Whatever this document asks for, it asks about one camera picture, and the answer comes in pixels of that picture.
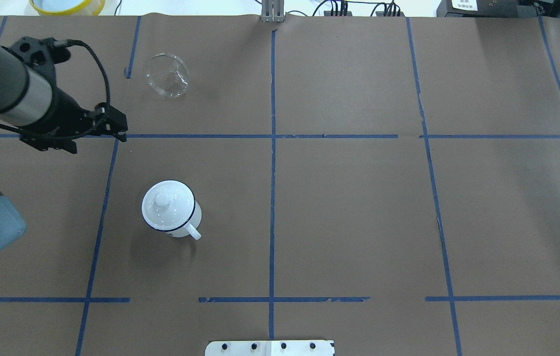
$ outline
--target cable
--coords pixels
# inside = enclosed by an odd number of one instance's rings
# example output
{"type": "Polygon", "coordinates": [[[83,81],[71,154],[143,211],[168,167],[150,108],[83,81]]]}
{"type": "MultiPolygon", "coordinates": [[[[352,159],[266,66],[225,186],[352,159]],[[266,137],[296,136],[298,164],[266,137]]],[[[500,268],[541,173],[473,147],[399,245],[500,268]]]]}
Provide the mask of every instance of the cable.
{"type": "MultiPolygon", "coordinates": [[[[321,5],[324,5],[326,2],[331,2],[332,4],[335,5],[335,12],[337,12],[337,2],[336,0],[324,0],[322,2],[319,3],[319,5],[317,5],[317,7],[315,8],[315,11],[313,11],[313,16],[315,16],[317,14],[317,10],[321,7],[321,5]]],[[[330,13],[332,13],[332,4],[330,5],[330,13]]]]}
{"type": "Polygon", "coordinates": [[[117,16],[117,10],[120,8],[120,5],[122,5],[122,1],[120,0],[119,4],[117,4],[117,7],[115,8],[115,12],[113,13],[113,16],[117,16]]]}
{"type": "MultiPolygon", "coordinates": [[[[80,47],[86,48],[86,50],[88,50],[88,52],[91,54],[91,56],[95,60],[95,63],[97,63],[97,66],[99,67],[99,71],[102,73],[102,77],[104,79],[104,88],[106,90],[106,107],[104,108],[104,110],[107,110],[108,107],[111,106],[111,90],[110,90],[110,86],[108,84],[108,76],[106,75],[106,72],[104,71],[104,66],[102,65],[102,62],[99,61],[99,58],[97,58],[97,54],[95,54],[94,50],[89,45],[84,43],[83,41],[68,39],[67,40],[67,47],[71,47],[72,45],[78,45],[80,47]]],[[[13,128],[11,126],[7,126],[7,125],[4,125],[4,124],[0,124],[0,129],[6,130],[6,131],[11,131],[12,133],[16,133],[16,134],[20,134],[20,135],[24,135],[24,136],[28,136],[28,137],[33,137],[33,138],[36,138],[36,139],[75,140],[75,139],[79,139],[81,137],[84,137],[84,136],[88,135],[89,133],[92,133],[93,131],[98,129],[100,126],[102,126],[102,124],[104,124],[104,122],[106,122],[106,117],[103,117],[102,119],[97,120],[97,122],[87,131],[84,131],[83,133],[79,133],[77,135],[67,136],[67,137],[40,135],[38,133],[31,133],[30,131],[19,129],[19,128],[13,128]]]]}
{"type": "Polygon", "coordinates": [[[308,17],[307,14],[305,14],[305,13],[303,13],[302,11],[299,11],[299,10],[291,10],[291,11],[289,11],[289,12],[287,12],[287,13],[300,13],[300,14],[303,14],[304,16],[308,17]]]}
{"type": "Polygon", "coordinates": [[[74,135],[74,136],[68,136],[68,137],[55,137],[55,136],[49,136],[49,135],[39,135],[38,133],[30,133],[29,131],[18,129],[18,128],[13,128],[12,126],[7,126],[7,125],[4,125],[4,124],[0,124],[0,129],[5,130],[5,131],[10,131],[10,132],[15,133],[15,134],[24,135],[24,136],[27,136],[27,137],[33,137],[33,138],[36,138],[36,139],[73,140],[73,139],[79,139],[80,137],[84,137],[84,136],[88,135],[89,133],[92,133],[96,128],[98,128],[101,124],[103,124],[105,120],[106,119],[99,120],[94,126],[92,126],[92,128],[88,129],[87,131],[84,131],[80,135],[74,135]]]}
{"type": "Polygon", "coordinates": [[[384,2],[380,2],[380,3],[378,3],[374,6],[374,8],[372,9],[372,13],[370,13],[370,17],[372,17],[372,15],[375,13],[375,11],[377,11],[377,7],[379,7],[379,5],[383,5],[383,7],[384,7],[383,12],[385,12],[388,9],[388,4],[386,4],[384,2]]]}
{"type": "Polygon", "coordinates": [[[89,45],[84,43],[83,41],[76,40],[76,39],[68,39],[67,43],[68,43],[69,47],[71,47],[72,45],[79,45],[80,47],[84,47],[91,54],[95,63],[97,63],[97,67],[99,68],[99,71],[102,73],[102,77],[104,79],[104,89],[106,90],[106,106],[110,106],[111,105],[111,88],[110,88],[110,86],[108,86],[108,76],[106,75],[106,72],[104,71],[104,66],[102,65],[102,62],[99,61],[99,58],[97,58],[97,54],[95,54],[94,50],[89,45]]]}

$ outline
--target metal bracket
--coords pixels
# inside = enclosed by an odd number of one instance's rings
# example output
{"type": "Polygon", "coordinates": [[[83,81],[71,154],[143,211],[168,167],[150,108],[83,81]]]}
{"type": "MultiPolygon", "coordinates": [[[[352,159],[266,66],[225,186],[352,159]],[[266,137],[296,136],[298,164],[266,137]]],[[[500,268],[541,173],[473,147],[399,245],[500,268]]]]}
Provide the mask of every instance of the metal bracket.
{"type": "Polygon", "coordinates": [[[261,0],[262,22],[284,22],[284,0],[261,0]]]}
{"type": "Polygon", "coordinates": [[[386,12],[384,11],[377,11],[376,13],[377,17],[405,17],[405,13],[403,13],[402,11],[400,12],[400,14],[395,14],[395,13],[389,13],[389,16],[386,16],[386,12]]]}

